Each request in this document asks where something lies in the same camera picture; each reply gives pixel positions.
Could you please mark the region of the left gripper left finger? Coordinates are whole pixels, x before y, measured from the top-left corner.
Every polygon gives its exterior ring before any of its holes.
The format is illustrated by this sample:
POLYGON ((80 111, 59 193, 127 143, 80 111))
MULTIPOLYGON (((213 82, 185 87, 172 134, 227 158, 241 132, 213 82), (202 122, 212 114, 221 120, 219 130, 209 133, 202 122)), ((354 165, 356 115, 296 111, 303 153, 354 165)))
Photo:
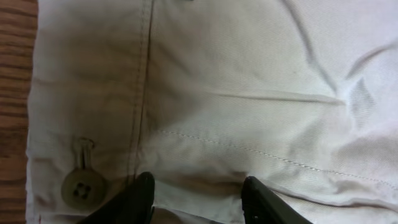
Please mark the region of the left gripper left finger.
POLYGON ((125 190, 78 224, 149 224, 154 212, 155 179, 141 173, 125 190))

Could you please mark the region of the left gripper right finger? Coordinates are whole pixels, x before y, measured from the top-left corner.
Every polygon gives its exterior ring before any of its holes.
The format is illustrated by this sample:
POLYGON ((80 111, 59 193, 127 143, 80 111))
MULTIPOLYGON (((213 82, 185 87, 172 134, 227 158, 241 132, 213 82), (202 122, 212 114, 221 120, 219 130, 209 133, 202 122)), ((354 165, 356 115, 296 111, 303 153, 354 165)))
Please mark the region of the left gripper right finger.
POLYGON ((245 224, 312 224, 254 176, 241 190, 245 224))

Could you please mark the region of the beige khaki shorts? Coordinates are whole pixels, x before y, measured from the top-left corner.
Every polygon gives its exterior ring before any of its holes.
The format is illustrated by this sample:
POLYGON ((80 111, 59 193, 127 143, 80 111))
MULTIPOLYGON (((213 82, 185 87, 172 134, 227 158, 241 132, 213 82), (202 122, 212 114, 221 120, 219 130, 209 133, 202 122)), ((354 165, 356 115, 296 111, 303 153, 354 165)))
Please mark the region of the beige khaki shorts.
POLYGON ((397 222, 396 1, 40 1, 27 223, 142 172, 155 223, 242 223, 252 175, 312 223, 397 222))

